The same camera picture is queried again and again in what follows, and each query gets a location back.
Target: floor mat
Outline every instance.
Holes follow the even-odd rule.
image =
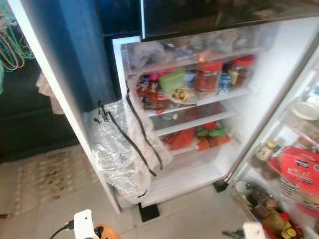
[[[79,145],[26,159],[18,169],[15,214],[68,195],[97,180]]]

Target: green container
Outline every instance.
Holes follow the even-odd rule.
[[[159,77],[159,85],[162,91],[165,93],[173,92],[176,89],[180,89],[184,85],[185,71],[175,71],[164,76]]]

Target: bubble wrap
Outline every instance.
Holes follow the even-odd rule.
[[[134,109],[138,113],[150,144],[159,154],[162,165],[172,160],[171,154],[164,147],[161,140],[154,134],[152,121],[136,102],[136,95],[130,93]],[[149,169],[160,166],[160,162],[147,144],[137,118],[134,116],[126,100],[120,100],[104,105],[106,112],[111,112],[113,118],[126,135],[136,144]],[[139,156],[138,152],[120,133],[110,117],[105,121],[101,109],[95,109],[84,114],[84,121],[88,132],[95,165],[106,182],[113,185],[119,193],[130,203],[137,204],[147,197],[151,185],[152,175]]]

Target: red food box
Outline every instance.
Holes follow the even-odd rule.
[[[292,146],[281,154],[282,175],[299,188],[312,195],[319,195],[319,154]]]

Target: power cord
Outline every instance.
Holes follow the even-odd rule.
[[[59,230],[53,233],[50,239],[53,239],[57,234],[59,234],[63,230],[72,230],[72,229],[74,229],[74,220],[69,221],[65,226],[61,227]]]

